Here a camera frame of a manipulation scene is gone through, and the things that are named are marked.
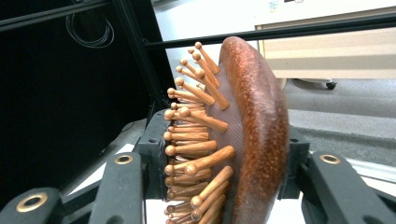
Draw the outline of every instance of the black cable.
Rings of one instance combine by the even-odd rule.
[[[74,25],[75,16],[76,14],[66,16],[65,24],[66,24],[67,33],[69,33],[69,35],[81,46],[89,49],[103,49],[105,47],[108,47],[111,43],[113,43],[115,36],[114,29],[110,21],[108,21],[108,19],[104,17],[104,20],[106,22],[106,29],[102,37],[100,37],[97,40],[86,41],[81,37],[79,37],[79,35],[76,32]]]

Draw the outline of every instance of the brass ring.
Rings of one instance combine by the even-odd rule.
[[[333,155],[320,155],[320,159],[329,163],[329,164],[338,164],[340,163],[340,159],[338,159],[337,157],[334,157]]]
[[[28,202],[33,199],[38,199],[38,201],[29,204]],[[17,205],[17,211],[20,213],[25,213],[25,212],[30,212],[41,205],[43,205],[48,199],[48,196],[46,193],[37,193],[33,195],[29,195],[28,197],[24,198],[22,201],[20,201]]]
[[[132,156],[130,156],[130,155],[122,155],[120,157],[117,157],[115,159],[115,162],[116,162],[116,164],[123,165],[123,164],[131,162],[133,159],[134,158]]]

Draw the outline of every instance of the white surface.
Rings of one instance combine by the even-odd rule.
[[[126,144],[122,147],[116,154],[120,154],[123,152],[132,152],[134,150],[134,145]],[[95,183],[98,180],[102,179],[103,172],[105,171],[106,163],[104,163],[101,167],[99,167],[93,174],[91,174],[87,179],[85,179],[78,187],[76,187],[70,194],[75,193],[81,189],[88,187],[89,185]]]

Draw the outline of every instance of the wooden bristle pin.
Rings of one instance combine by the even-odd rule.
[[[195,176],[189,176],[189,175],[181,175],[176,177],[168,176],[165,178],[165,185],[171,187],[174,185],[183,185],[188,182],[196,183],[197,181],[207,180],[211,176],[212,176],[212,171],[210,169],[205,169],[203,171],[200,171]]]
[[[190,212],[172,213],[172,214],[169,214],[168,217],[169,218],[184,217],[184,216],[189,215],[189,214],[190,214]]]
[[[212,58],[210,58],[210,56],[206,53],[206,51],[205,51],[204,48],[202,47],[201,42],[196,42],[196,43],[195,43],[195,48],[198,49],[198,50],[201,52],[201,54],[204,56],[204,58],[205,58],[205,60],[206,60],[206,62],[207,62],[207,65],[208,65],[209,68],[210,68],[210,71],[211,71],[213,74],[219,73],[219,72],[220,72],[219,67],[215,64],[215,62],[213,62]]]
[[[200,159],[202,157],[205,157],[209,155],[209,151],[203,150],[203,151],[194,151],[194,152],[188,152],[188,153],[178,153],[177,156],[181,156],[184,158],[189,158],[189,159]]]
[[[215,78],[215,75],[213,75],[212,71],[210,71],[210,68],[209,68],[209,66],[207,65],[207,63],[206,63],[204,60],[202,60],[201,54],[199,54],[199,53],[193,53],[193,54],[192,54],[192,58],[193,58],[194,60],[196,60],[196,61],[198,62],[198,64],[200,65],[200,67],[205,71],[205,74],[206,74],[208,80],[209,80],[213,85],[215,85],[216,88],[219,87],[220,84],[219,84],[218,80]]]
[[[190,144],[197,144],[197,143],[203,143],[205,141],[171,141],[172,146],[175,147],[181,147],[181,146],[187,146]]]
[[[198,102],[198,103],[203,102],[199,97],[197,97],[194,94],[187,92],[187,91],[177,91],[173,88],[169,88],[167,93],[170,98],[172,96],[174,98],[182,98],[182,99],[186,99],[188,101],[193,101],[193,102]]]
[[[197,83],[195,86],[196,86],[197,88],[201,89],[202,91],[205,90],[205,85],[204,85],[204,84]]]
[[[216,150],[217,148],[218,148],[218,144],[216,143],[216,141],[210,140],[207,142],[190,144],[190,145],[179,146],[179,147],[167,146],[165,148],[165,153],[168,156],[174,156],[177,153],[188,154],[189,152],[192,152],[192,151]]]
[[[180,64],[186,66],[195,76],[197,75],[197,69],[192,66],[187,59],[180,59]]]
[[[168,131],[171,133],[207,133],[207,127],[177,128],[170,126],[168,127]]]
[[[229,187],[230,187],[229,181],[222,183],[215,191],[213,191],[213,193],[209,195],[209,197],[207,197],[207,199],[202,203],[201,206],[199,206],[199,208],[195,208],[191,212],[192,219],[200,220],[202,218],[202,215],[206,212],[206,210],[210,207],[210,205],[222,194],[225,194]]]
[[[174,199],[166,199],[166,202],[171,202],[171,201],[179,201],[179,202],[190,202],[191,201],[191,197],[176,197]]]
[[[199,195],[192,198],[191,206],[193,208],[199,208],[203,201],[206,200],[213,191],[226,182],[232,175],[233,168],[231,168],[231,166],[225,166]]]
[[[163,134],[166,141],[207,141],[209,139],[208,133],[170,133]]]
[[[177,103],[172,103],[171,104],[171,108],[172,109],[178,109],[181,107],[187,107],[189,109],[192,108],[200,108],[200,107],[204,107],[204,104],[177,104]]]
[[[182,118],[175,110],[166,110],[165,113],[163,114],[163,117],[165,118],[165,120],[168,121],[183,120],[183,121],[195,122],[195,120],[192,118]]]
[[[206,115],[197,114],[194,111],[190,111],[187,107],[180,108],[178,114],[184,119],[190,118],[194,122],[215,129],[221,133],[225,133],[228,130],[228,124],[226,122],[208,117]]]
[[[168,213],[188,212],[192,211],[192,207],[190,203],[178,203],[167,206],[166,211],[168,211]]]
[[[193,95],[201,99],[202,102],[204,102],[207,105],[213,105],[215,103],[215,99],[212,96],[204,93],[199,89],[196,89],[195,87],[191,86],[189,83],[186,83],[182,77],[177,77],[175,79],[175,84],[191,92]]]
[[[167,197],[168,199],[175,199],[176,197],[192,197],[200,193],[207,185],[207,182],[204,182],[178,192],[171,191],[167,194]]]
[[[167,224],[184,224],[184,223],[186,223],[186,222],[188,222],[188,221],[191,221],[192,219],[191,219],[191,215],[190,214],[187,214],[186,216],[184,216],[184,217],[180,217],[180,218],[177,218],[177,219],[168,219],[168,220],[166,220],[166,223]]]
[[[176,67],[176,71],[178,73],[180,73],[181,75],[185,75],[187,77],[190,77],[190,78],[194,79],[197,82],[201,82],[201,79],[199,79],[194,73],[192,73],[192,72],[190,72],[190,71],[188,71],[186,69],[183,69],[182,66]]]
[[[202,80],[209,93],[215,98],[216,104],[219,105],[221,110],[225,110],[230,106],[228,100],[221,94],[215,85],[213,85],[206,77],[206,72],[203,70],[198,71],[197,77]]]
[[[215,202],[210,205],[209,209],[207,209],[199,224],[206,224],[209,219],[216,216],[217,212],[221,210],[221,207],[225,204],[225,200],[226,197],[224,194],[217,198]]]
[[[188,161],[177,165],[165,166],[165,173],[167,175],[173,175],[176,170],[184,169],[186,175],[196,175],[200,170],[210,168],[223,161],[231,159],[235,156],[235,149],[232,146],[224,147],[210,156],[203,157],[194,161]]]
[[[188,52],[189,54],[193,54],[193,53],[195,52],[195,49],[194,49],[194,48],[188,48],[188,49],[187,49],[187,52]]]

